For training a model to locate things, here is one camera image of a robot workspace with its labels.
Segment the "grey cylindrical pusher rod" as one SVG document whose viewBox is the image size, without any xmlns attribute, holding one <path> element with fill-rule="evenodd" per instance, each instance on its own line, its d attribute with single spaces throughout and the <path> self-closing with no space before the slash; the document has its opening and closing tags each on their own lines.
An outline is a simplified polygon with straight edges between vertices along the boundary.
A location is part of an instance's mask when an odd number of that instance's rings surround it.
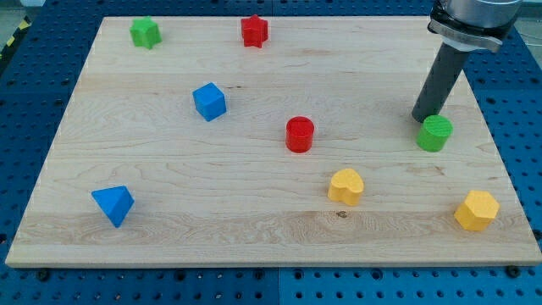
<svg viewBox="0 0 542 305">
<path fill-rule="evenodd" d="M 431 70 L 412 109 L 412 117 L 417 122 L 423 123 L 427 117 L 440 113 L 459 74 L 462 72 L 468 55 L 468 52 L 462 52 L 443 42 L 441 43 Z"/>
</svg>

